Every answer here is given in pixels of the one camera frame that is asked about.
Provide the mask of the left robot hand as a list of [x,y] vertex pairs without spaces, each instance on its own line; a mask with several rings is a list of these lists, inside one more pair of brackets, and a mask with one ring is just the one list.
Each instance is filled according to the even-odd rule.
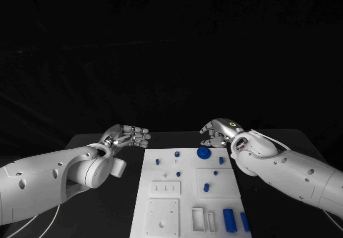
[[149,129],[117,124],[103,134],[100,143],[113,150],[127,146],[147,148],[150,138]]

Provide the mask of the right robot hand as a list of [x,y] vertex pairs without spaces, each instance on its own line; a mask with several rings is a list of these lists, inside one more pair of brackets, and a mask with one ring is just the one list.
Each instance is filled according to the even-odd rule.
[[205,132],[209,132],[209,139],[204,140],[201,145],[224,148],[228,143],[233,143],[237,135],[244,132],[244,128],[234,120],[218,118],[199,131],[201,134]]

